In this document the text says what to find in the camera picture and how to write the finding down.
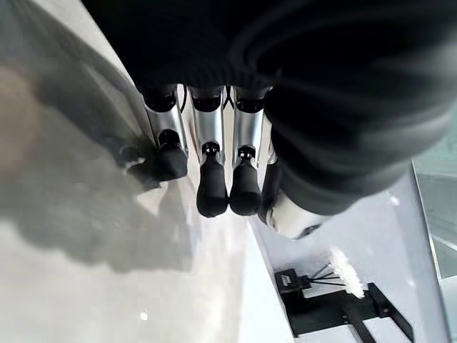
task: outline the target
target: black fingertip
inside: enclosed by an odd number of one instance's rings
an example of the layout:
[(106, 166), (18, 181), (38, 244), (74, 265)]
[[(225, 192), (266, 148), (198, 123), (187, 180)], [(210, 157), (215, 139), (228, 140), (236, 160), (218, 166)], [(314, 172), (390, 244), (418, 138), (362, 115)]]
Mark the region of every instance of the black fingertip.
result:
[(224, 166), (217, 162), (215, 156), (207, 156), (200, 168), (197, 209), (202, 216), (212, 218), (223, 214), (228, 205)]
[(152, 173), (161, 182), (187, 175), (187, 156), (177, 146), (160, 149), (152, 166)]
[(262, 196), (257, 183), (257, 170), (243, 160), (233, 171), (233, 186), (230, 192), (230, 207), (240, 216), (256, 214), (262, 205)]

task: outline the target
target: robotic hand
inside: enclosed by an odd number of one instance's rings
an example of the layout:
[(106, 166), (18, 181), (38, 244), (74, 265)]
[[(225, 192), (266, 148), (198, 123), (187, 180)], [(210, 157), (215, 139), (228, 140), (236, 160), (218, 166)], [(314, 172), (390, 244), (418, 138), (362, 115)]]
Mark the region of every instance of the robotic hand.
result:
[[(394, 183), (448, 126), (455, 0), (83, 2), (144, 96), (164, 179), (186, 174), (175, 85), (189, 87), (206, 217), (230, 202), (302, 237)], [(230, 200), (225, 85), (236, 87)], [(263, 111), (272, 145), (261, 197)]]

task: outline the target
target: cable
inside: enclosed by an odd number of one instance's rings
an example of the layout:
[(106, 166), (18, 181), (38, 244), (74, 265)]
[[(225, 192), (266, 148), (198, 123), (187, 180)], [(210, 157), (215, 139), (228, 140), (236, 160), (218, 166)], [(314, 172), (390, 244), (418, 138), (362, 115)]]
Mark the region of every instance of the cable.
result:
[(330, 284), (331, 286), (346, 286), (345, 284), (332, 284), (330, 282), (310, 281), (312, 284)]
[(340, 277), (318, 277), (317, 279), (313, 279), (313, 280), (336, 280), (336, 279), (340, 279)]
[(321, 277), (317, 277), (317, 278), (313, 278), (313, 279), (323, 279), (324, 277), (329, 277), (329, 276), (331, 276), (333, 274), (335, 274), (335, 272), (331, 272), (331, 273), (325, 274), (325, 275), (323, 275)]
[(314, 275), (310, 278), (310, 279), (314, 279), (315, 277), (317, 277), (321, 272), (323, 272), (324, 270), (327, 269), (327, 267), (330, 266), (330, 262), (327, 263), (325, 266), (323, 266), (321, 269), (319, 269), (318, 272), (314, 273)]
[(185, 84), (183, 84), (183, 88), (184, 88), (184, 98), (183, 98), (183, 104), (181, 105), (181, 113), (183, 113), (183, 110), (186, 107), (186, 102), (187, 102), (187, 87)]

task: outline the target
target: black mount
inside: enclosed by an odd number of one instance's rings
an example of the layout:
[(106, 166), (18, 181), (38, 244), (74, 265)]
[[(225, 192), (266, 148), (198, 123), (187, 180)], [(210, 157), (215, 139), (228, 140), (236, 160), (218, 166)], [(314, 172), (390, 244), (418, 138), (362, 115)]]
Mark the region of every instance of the black mount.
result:
[(307, 275), (299, 277), (295, 269), (287, 269), (274, 276), (295, 337), (341, 325), (353, 325), (363, 343), (376, 343), (363, 321), (389, 317), (410, 342), (414, 342), (413, 327), (374, 283), (368, 284), (368, 291), (365, 291), (362, 299), (346, 291), (305, 298), (303, 289), (311, 288)]

